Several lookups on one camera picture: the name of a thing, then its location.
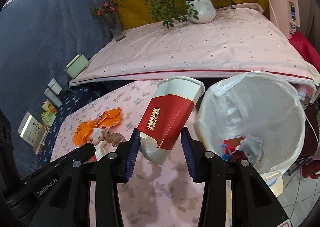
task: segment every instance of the white trash bin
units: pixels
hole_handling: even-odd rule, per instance
[[[263,157],[256,170],[271,186],[302,150],[305,113],[287,81],[268,72],[247,72],[207,90],[196,130],[206,149],[220,156],[226,139],[246,134],[262,138]]]

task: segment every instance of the white bedspread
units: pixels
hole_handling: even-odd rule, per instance
[[[167,29],[153,23],[128,30],[123,40],[113,40],[91,58],[70,84],[172,75],[227,78],[263,70],[314,88],[306,62],[258,10],[220,10],[207,24],[177,23]]]

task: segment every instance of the blue curtain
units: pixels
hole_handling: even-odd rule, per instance
[[[14,155],[23,178],[40,167],[39,157],[17,130],[27,111],[40,119],[52,78],[68,83],[66,65],[83,53],[91,58],[112,33],[91,15],[106,0],[14,0],[0,12],[0,109],[9,119]]]

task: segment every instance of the red fabric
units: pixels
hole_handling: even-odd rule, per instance
[[[290,44],[296,48],[306,62],[311,63],[320,72],[320,56],[311,42],[299,31],[289,39]]]
[[[304,178],[317,179],[320,175],[316,175],[316,172],[320,171],[320,161],[312,161],[308,165],[303,165],[301,174]]]
[[[242,150],[237,150],[230,156],[230,162],[239,163],[241,160],[247,160],[247,156]]]

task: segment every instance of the pink cloth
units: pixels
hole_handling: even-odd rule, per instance
[[[74,150],[73,135],[82,121],[92,120],[107,109],[121,107],[123,119],[113,132],[129,139],[137,127],[158,81],[135,81],[112,91],[69,115],[61,125],[51,161]],[[186,126],[194,139],[196,110]],[[115,148],[109,145],[109,152]],[[231,187],[227,185],[228,207],[226,226],[231,226]],[[138,153],[133,176],[127,184],[118,184],[120,207],[124,226],[183,226],[196,227],[201,210],[204,184],[196,184],[189,176],[180,137],[164,165],[146,160]],[[95,227],[95,182],[91,184],[90,226]]]
[[[167,29],[153,23],[128,30],[124,39],[92,57],[71,85],[172,75],[227,78],[261,70],[315,88],[305,61],[286,37],[259,11],[235,8],[218,11],[207,24]]]
[[[296,34],[293,34],[289,42],[306,62],[312,64],[320,72],[319,53],[301,32],[297,31]]]

